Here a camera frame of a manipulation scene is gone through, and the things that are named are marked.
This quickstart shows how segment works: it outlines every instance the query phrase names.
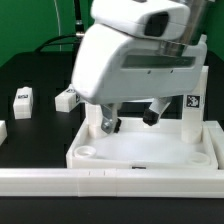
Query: white tray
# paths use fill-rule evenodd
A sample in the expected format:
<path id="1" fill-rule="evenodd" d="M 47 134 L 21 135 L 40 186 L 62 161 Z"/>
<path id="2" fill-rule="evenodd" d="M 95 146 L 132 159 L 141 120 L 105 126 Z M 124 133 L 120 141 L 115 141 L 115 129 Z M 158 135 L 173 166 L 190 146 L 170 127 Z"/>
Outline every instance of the white tray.
<path id="1" fill-rule="evenodd" d="M 102 138 L 91 137 L 89 125 L 84 121 L 67 153 L 68 168 L 218 168 L 204 122 L 202 141 L 187 144 L 181 140 L 181 120 L 160 120 L 153 127 L 145 125 L 140 118 L 121 120 L 118 134 Z"/>

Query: circular hole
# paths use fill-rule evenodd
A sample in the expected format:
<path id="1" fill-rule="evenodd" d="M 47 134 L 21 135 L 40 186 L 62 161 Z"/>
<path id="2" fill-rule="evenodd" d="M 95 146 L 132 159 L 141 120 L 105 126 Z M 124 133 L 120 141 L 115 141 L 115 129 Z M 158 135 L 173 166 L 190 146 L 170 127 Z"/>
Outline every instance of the circular hole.
<path id="1" fill-rule="evenodd" d="M 195 152 L 190 155 L 187 162 L 191 165 L 206 166 L 210 164 L 210 157 L 204 153 Z"/>
<path id="2" fill-rule="evenodd" d="M 96 156 L 96 149 L 92 146 L 84 145 L 74 150 L 74 156 L 76 158 L 94 158 Z"/>

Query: white block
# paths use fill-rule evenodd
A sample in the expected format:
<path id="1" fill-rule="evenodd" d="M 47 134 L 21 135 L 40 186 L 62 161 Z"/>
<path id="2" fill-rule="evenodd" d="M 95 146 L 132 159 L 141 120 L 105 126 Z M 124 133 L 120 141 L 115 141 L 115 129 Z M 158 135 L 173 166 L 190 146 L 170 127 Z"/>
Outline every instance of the white block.
<path id="1" fill-rule="evenodd" d="M 72 85 L 55 97 L 56 111 L 69 113 L 80 103 L 78 96 Z"/>
<path id="2" fill-rule="evenodd" d="M 216 157 L 219 163 L 219 169 L 224 169 L 224 132 L 217 121 L 206 121 L 212 143 L 215 149 Z"/>
<path id="3" fill-rule="evenodd" d="M 196 144 L 201 141 L 207 77 L 208 67 L 204 66 L 195 89 L 184 95 L 181 138 L 186 143 Z"/>
<path id="4" fill-rule="evenodd" d="M 0 121 L 0 145 L 4 142 L 7 137 L 7 131 L 5 121 Z"/>
<path id="5" fill-rule="evenodd" d="M 101 129 L 103 114 L 99 105 L 85 104 L 86 123 L 89 125 L 89 135 L 91 138 L 103 138 L 107 133 Z"/>
<path id="6" fill-rule="evenodd" d="M 33 108 L 32 88 L 24 87 L 17 90 L 13 104 L 15 119 L 31 118 Z"/>

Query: green wall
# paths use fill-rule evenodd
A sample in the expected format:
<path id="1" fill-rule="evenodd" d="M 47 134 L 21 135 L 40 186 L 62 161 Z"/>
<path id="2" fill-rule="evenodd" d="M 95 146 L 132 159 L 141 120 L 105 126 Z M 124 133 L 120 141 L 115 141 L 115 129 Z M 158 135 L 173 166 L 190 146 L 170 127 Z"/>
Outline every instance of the green wall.
<path id="1" fill-rule="evenodd" d="M 224 1 L 212 4 L 206 21 L 208 48 L 224 60 Z"/>
<path id="2" fill-rule="evenodd" d="M 62 34 L 73 33 L 75 31 L 73 0 L 57 0 L 57 2 Z M 93 22 L 89 16 L 91 2 L 92 0 L 80 0 L 86 29 Z M 224 60 L 223 0 L 217 0 L 212 6 L 206 24 L 208 47 Z M 14 54 L 32 51 L 45 40 L 57 35 L 54 0 L 0 0 L 0 66 Z"/>

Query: black cable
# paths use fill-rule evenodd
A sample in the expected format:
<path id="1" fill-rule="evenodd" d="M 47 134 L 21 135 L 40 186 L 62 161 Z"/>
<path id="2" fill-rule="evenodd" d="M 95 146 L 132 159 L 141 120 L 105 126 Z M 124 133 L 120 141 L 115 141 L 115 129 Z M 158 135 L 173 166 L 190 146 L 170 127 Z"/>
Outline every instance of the black cable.
<path id="1" fill-rule="evenodd" d="M 58 36 L 58 37 L 51 38 L 50 40 L 47 40 L 46 42 L 41 44 L 38 48 L 36 48 L 35 52 L 40 52 L 44 47 L 46 47 L 47 45 L 49 45 L 49 44 L 51 44 L 51 43 L 53 43 L 55 41 L 63 40 L 63 39 L 66 39 L 66 38 L 72 38 L 72 37 L 76 38 L 76 35 L 75 34 L 68 34 L 68 35 L 61 35 L 61 36 Z"/>
<path id="2" fill-rule="evenodd" d="M 74 44 L 77 44 L 77 43 L 79 43 L 79 42 L 75 41 L 75 42 L 66 42 L 66 43 L 51 43 L 51 44 L 45 44 L 45 45 L 41 45 L 40 47 L 38 47 L 35 50 L 35 52 L 36 53 L 39 53 L 45 47 L 58 46 L 58 45 L 74 45 Z"/>

